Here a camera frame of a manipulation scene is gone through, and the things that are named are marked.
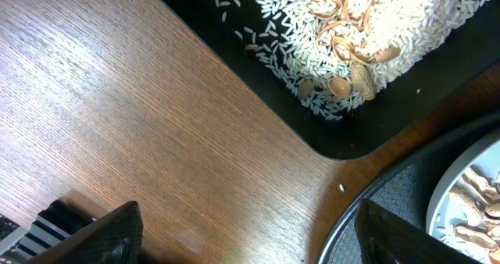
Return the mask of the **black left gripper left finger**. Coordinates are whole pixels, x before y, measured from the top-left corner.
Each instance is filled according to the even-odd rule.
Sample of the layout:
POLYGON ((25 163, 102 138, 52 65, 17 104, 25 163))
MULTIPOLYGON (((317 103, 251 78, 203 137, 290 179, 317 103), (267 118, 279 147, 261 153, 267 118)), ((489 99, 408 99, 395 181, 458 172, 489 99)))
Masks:
POLYGON ((137 264, 142 237, 139 204, 128 201, 27 264, 137 264))

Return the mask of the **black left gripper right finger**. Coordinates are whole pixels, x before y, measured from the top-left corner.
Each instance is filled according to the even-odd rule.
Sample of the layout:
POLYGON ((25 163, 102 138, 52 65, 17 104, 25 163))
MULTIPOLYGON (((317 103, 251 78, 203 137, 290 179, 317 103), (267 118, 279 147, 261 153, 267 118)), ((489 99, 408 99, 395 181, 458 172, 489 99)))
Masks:
POLYGON ((363 264, 479 264, 369 199, 359 203, 355 232, 363 264))

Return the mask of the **pile of rice and shells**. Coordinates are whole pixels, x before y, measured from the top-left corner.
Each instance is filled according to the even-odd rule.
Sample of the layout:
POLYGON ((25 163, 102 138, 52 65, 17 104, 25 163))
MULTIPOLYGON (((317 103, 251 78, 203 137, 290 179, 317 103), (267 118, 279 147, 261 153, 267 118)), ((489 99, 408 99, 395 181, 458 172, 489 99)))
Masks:
POLYGON ((376 97, 490 0, 206 0, 325 120, 376 97))

